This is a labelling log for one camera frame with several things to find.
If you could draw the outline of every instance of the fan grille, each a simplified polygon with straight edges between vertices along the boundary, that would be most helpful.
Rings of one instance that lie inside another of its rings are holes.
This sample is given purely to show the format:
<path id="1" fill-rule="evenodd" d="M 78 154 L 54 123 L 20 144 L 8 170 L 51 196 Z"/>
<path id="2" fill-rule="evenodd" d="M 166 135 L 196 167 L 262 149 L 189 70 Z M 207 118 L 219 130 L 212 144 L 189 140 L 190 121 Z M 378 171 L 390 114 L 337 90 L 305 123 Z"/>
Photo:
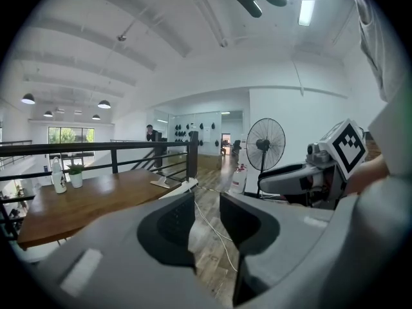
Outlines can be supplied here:
<path id="1" fill-rule="evenodd" d="M 261 119 L 250 128 L 246 141 L 247 158 L 250 164 L 260 171 L 263 150 L 260 145 L 260 149 L 258 148 L 258 145 L 256 145 L 258 140 L 268 140 L 269 143 L 263 166 L 263 170 L 267 171 L 268 169 L 273 168 L 283 155 L 286 144 L 285 132 L 279 123 L 271 118 Z"/>

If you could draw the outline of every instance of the ceiling beam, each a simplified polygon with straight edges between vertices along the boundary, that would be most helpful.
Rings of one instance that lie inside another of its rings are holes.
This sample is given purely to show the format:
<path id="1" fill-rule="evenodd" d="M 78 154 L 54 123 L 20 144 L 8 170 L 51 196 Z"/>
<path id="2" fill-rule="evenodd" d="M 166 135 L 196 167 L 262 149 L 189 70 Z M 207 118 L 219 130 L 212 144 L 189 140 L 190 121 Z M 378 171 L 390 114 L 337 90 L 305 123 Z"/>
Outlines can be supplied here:
<path id="1" fill-rule="evenodd" d="M 63 98 L 59 98 L 58 100 L 48 100 L 45 98 L 38 98 L 36 99 L 36 103 L 39 104 L 51 104 L 58 107 L 66 107 L 66 106 L 72 106 L 75 108 L 90 108 L 91 106 L 97 107 L 97 102 L 98 101 L 92 101 L 92 102 L 84 102 L 84 101 L 78 101 L 78 100 L 65 100 Z M 112 109 L 117 106 L 116 102 L 110 102 Z"/>
<path id="2" fill-rule="evenodd" d="M 180 56 L 186 57 L 191 47 L 180 38 L 175 30 L 165 22 L 160 24 L 156 19 L 156 13 L 139 0 L 106 0 L 116 7 L 132 15 L 135 19 L 145 24 L 151 31 L 162 38 Z"/>
<path id="3" fill-rule="evenodd" d="M 219 10 L 217 0 L 191 0 L 205 19 L 213 36 L 215 37 L 220 47 L 227 47 L 228 41 L 225 32 L 229 32 L 227 24 L 229 22 L 222 16 L 223 12 Z M 223 30 L 221 24 L 225 24 L 226 29 Z"/>
<path id="4" fill-rule="evenodd" d="M 106 37 L 105 35 L 87 29 L 86 27 L 82 29 L 82 26 L 80 25 L 61 21 L 60 19 L 42 18 L 30 22 L 28 26 L 72 35 L 79 39 L 97 44 L 108 50 L 113 50 L 114 52 L 130 59 L 133 62 L 139 63 L 141 66 L 151 71 L 154 71 L 156 68 L 156 64 L 148 57 L 134 51 L 130 47 L 124 47 L 124 45 L 118 42 L 115 38 Z"/>
<path id="5" fill-rule="evenodd" d="M 50 85 L 55 87 L 67 87 L 67 88 L 75 88 L 81 89 L 84 91 L 89 91 L 91 93 L 99 93 L 102 95 L 107 95 L 110 97 L 114 97 L 117 99 L 124 98 L 124 93 L 119 93 L 109 88 L 103 88 L 99 86 L 92 86 L 91 84 L 84 84 L 81 82 L 76 82 L 73 80 L 64 80 L 64 79 L 57 79 L 51 77 L 45 77 L 43 75 L 23 75 L 23 81 L 29 84 L 44 84 Z"/>
<path id="6" fill-rule="evenodd" d="M 123 82 L 129 86 L 136 86 L 136 80 L 120 74 L 119 72 L 110 71 L 108 69 L 102 69 L 100 66 L 85 62 L 79 59 L 75 59 L 73 57 L 67 56 L 60 56 L 60 55 L 53 55 L 49 53 L 40 53 L 37 51 L 26 51 L 20 50 L 14 53 L 14 58 L 21 60 L 21 61 L 28 61 L 28 62 L 40 62 L 46 64 L 53 64 L 64 66 L 67 68 L 74 68 L 81 71 L 86 71 L 90 73 L 94 73 L 96 75 L 101 75 L 103 77 L 111 78 L 113 80 Z"/>

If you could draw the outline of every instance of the window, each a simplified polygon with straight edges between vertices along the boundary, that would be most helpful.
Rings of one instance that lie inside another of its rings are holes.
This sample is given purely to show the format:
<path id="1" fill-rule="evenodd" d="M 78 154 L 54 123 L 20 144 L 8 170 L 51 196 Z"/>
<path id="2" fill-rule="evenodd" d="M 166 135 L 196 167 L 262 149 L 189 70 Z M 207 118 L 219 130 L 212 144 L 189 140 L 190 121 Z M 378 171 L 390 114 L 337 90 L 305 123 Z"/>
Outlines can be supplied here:
<path id="1" fill-rule="evenodd" d="M 93 143 L 95 141 L 94 128 L 81 127 L 49 127 L 49 144 L 63 143 Z M 95 161 L 94 151 L 90 152 L 69 152 L 49 154 L 50 166 L 53 159 L 57 157 L 63 170 L 67 170 L 69 165 L 89 165 Z"/>

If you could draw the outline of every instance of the doorway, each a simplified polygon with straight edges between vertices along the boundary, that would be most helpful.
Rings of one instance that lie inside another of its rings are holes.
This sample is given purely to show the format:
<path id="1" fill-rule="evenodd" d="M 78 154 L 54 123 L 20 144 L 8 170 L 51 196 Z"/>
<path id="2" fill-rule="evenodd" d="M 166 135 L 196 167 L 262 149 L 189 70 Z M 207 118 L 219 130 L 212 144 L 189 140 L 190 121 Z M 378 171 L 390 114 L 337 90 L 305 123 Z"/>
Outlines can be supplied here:
<path id="1" fill-rule="evenodd" d="M 221 153 L 230 156 L 230 133 L 221 134 Z"/>

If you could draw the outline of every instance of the white bottle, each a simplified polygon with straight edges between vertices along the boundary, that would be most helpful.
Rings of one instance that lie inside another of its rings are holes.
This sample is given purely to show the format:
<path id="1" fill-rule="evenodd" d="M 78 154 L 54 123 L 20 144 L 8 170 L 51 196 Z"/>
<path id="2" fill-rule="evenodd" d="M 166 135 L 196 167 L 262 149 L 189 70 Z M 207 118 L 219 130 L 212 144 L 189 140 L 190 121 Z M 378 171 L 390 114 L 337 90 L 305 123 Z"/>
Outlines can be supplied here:
<path id="1" fill-rule="evenodd" d="M 245 180 L 246 180 L 245 173 L 246 171 L 244 170 L 244 168 L 240 167 L 233 174 L 232 184 L 230 186 L 230 190 L 232 192 L 243 193 L 243 191 L 245 190 Z"/>
<path id="2" fill-rule="evenodd" d="M 51 165 L 51 178 L 53 179 L 54 189 L 57 193 L 64 193 L 67 191 L 66 180 L 60 166 L 59 159 L 55 157 Z"/>

